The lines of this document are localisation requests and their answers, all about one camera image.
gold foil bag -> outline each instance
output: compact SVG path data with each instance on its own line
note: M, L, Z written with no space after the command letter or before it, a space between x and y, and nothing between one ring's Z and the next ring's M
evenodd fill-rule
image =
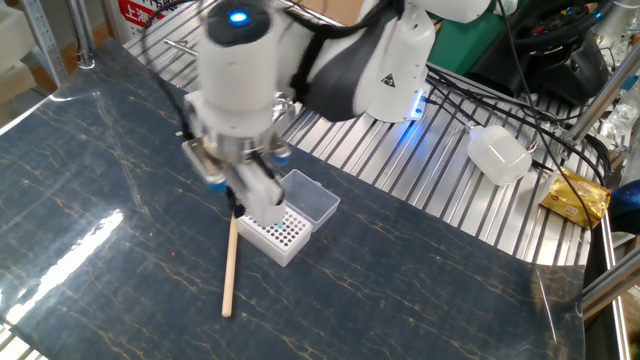
M595 227L600 223L609 207L611 191L567 169L562 169L562 172L569 178L584 204L587 205L591 223ZM589 228L589 222L580 201L560 173L556 172L549 178L543 188L543 195L545 196L540 201L540 205L583 228Z

cardboard box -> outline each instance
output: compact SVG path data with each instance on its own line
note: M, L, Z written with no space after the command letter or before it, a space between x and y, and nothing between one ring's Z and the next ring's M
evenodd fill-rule
M345 25L358 22L363 0L302 0L300 4Z

table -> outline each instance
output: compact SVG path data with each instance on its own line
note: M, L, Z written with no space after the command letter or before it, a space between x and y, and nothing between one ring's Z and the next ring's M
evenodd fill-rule
M113 41L0 137L0 315L56 359L581 359L582 266L530 264L294 150L341 198L281 268L228 232Z

wooden dowel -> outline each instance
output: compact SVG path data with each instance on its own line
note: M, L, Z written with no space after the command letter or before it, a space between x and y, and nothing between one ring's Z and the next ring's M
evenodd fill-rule
M236 252L238 250L238 219L231 216L229 226L229 249L227 250L227 271L224 275L224 294L222 297L222 316L231 316L233 303L233 280L236 274Z

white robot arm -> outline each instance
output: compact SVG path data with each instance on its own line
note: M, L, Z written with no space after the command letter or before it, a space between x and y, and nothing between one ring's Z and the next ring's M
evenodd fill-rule
M259 223L280 221L286 194L264 158L289 154L274 133L274 94L329 121L365 111L387 122L419 117L412 105L425 90L435 40L426 10L468 22L489 2L366 0L358 25L335 27L284 2L219 1L201 30L201 89L185 97L196 136L187 154L210 186L223 189L226 180Z

